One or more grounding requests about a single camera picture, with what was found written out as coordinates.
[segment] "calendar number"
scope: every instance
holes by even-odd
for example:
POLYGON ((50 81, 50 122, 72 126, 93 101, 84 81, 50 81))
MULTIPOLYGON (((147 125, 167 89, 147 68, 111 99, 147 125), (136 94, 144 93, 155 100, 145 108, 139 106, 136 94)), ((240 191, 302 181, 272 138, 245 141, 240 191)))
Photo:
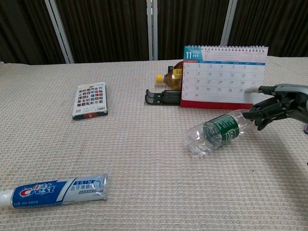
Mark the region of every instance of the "calendar number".
POLYGON ((192 52, 186 52, 186 59, 191 59, 192 58, 192 52))

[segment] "desk calendar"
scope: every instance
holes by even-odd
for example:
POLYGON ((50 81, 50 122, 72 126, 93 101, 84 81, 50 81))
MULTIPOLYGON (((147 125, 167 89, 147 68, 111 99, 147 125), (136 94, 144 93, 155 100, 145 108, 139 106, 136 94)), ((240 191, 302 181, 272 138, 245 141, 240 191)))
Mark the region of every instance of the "desk calendar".
POLYGON ((243 109, 260 101, 267 47, 185 46, 182 107, 243 109))

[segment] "white toothpaste tube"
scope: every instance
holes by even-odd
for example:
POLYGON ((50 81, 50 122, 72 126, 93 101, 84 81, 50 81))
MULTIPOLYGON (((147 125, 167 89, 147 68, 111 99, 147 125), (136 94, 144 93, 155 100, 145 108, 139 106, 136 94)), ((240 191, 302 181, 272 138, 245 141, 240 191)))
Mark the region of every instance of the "white toothpaste tube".
POLYGON ((52 180, 0 191, 0 207, 29 208, 107 200, 108 175, 52 180))

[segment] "dark curtain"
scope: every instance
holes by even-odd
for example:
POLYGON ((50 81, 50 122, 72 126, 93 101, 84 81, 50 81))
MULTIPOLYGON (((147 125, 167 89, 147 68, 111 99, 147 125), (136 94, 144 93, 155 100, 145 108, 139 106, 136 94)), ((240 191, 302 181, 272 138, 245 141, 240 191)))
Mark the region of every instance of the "dark curtain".
POLYGON ((75 63, 149 60, 146 0, 57 0, 75 63))
POLYGON ((238 0, 229 45, 265 45, 269 55, 308 56, 308 1, 238 0))
POLYGON ((0 0, 0 61, 65 63, 44 0, 0 0))
POLYGON ((229 0, 158 0, 158 59, 182 59, 185 45, 219 45, 229 0))

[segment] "empty water bottle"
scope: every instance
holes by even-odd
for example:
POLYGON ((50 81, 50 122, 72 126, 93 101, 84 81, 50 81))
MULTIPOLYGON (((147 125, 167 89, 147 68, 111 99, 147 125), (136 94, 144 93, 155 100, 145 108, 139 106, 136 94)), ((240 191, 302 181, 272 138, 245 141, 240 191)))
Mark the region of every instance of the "empty water bottle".
POLYGON ((185 145, 192 154, 205 155, 245 134, 253 122, 243 117, 247 110, 235 110, 199 124, 185 132, 185 145))

